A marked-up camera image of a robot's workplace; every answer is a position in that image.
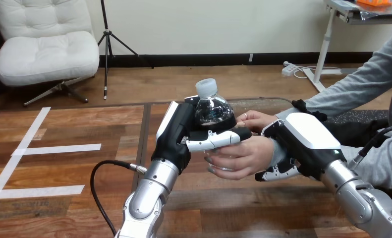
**tripod stand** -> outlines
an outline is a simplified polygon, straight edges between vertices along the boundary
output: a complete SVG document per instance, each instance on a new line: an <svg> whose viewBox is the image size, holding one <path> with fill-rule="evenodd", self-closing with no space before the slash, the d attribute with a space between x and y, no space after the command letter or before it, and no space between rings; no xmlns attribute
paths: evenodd
<svg viewBox="0 0 392 238"><path fill-rule="evenodd" d="M108 23L107 23L107 15L105 12L105 4L104 0L101 0L101 8L103 10L103 17L104 17L104 25L105 25L105 31L103 36L101 37L100 41L98 42L98 46L101 44L104 38L106 38L105 42L105 82L104 82L104 100L107 99L107 82L108 82L108 52L110 53L110 58L113 59L115 58L115 55L112 54L112 49L111 49L111 40L110 36L112 36L114 39L116 39L118 42L120 42L122 45L124 45L128 50L130 50L135 56L137 56L143 63L148 65L151 68L154 68L149 62L147 62L143 57L141 57L139 54L137 54L134 50L132 50L129 46L127 46L123 41L121 41L117 36L115 36L109 29L108 29Z"/></svg>

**black baseboard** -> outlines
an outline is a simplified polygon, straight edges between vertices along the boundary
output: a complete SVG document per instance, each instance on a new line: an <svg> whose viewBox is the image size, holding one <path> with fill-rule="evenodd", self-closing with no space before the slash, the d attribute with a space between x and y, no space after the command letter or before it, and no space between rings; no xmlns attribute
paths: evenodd
<svg viewBox="0 0 392 238"><path fill-rule="evenodd" d="M265 53L217 54L217 55L141 55L154 67L168 66L217 66L217 65L272 65L288 61L294 64L316 64L320 53ZM365 63L372 52L327 53L326 63ZM100 56L100 67L105 67L105 56ZM119 55L109 58L109 67L148 67L135 55Z"/></svg>

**white bottle cap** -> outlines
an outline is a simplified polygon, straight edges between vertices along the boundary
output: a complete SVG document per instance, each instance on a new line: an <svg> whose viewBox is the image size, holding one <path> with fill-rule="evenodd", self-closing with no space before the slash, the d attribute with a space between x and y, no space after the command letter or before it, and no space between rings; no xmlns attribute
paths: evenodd
<svg viewBox="0 0 392 238"><path fill-rule="evenodd" d="M196 83L196 90L200 98L208 98L218 93L218 87L213 78L203 79Z"/></svg>

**white tape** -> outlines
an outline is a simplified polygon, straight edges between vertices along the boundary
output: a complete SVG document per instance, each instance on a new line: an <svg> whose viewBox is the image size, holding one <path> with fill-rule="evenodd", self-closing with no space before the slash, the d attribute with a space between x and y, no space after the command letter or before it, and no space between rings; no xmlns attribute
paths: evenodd
<svg viewBox="0 0 392 238"><path fill-rule="evenodd" d="M37 133L37 130L40 128L41 124L43 123L49 111L50 108L41 109L40 113L35 118L31 127L26 132L21 143L19 143L17 150L28 148L29 143L31 143L31 140L34 138L35 133ZM0 174L0 192L6 185L7 181L9 180L10 176L12 175L13 171L15 170L21 158L22 158L22 154L12 156L8 161L8 163L6 164L6 166L4 167L3 171Z"/></svg>
<svg viewBox="0 0 392 238"><path fill-rule="evenodd" d="M5 189L0 190L0 199L76 195L82 192L84 186Z"/></svg>
<svg viewBox="0 0 392 238"><path fill-rule="evenodd" d="M54 154L54 153L80 152L80 151L94 151L100 149L101 149L101 144L67 145L67 146L16 149L12 155L40 155L40 154Z"/></svg>

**wall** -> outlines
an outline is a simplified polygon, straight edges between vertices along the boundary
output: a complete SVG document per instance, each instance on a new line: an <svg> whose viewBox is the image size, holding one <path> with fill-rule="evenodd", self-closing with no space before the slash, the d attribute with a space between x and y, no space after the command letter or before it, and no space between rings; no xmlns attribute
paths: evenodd
<svg viewBox="0 0 392 238"><path fill-rule="evenodd" d="M87 0L95 37L104 22ZM323 0L105 0L112 32L139 54L319 52L329 20ZM350 26L336 19L331 52L378 50L392 25ZM114 42L117 55L130 52ZM105 45L101 44L103 55Z"/></svg>

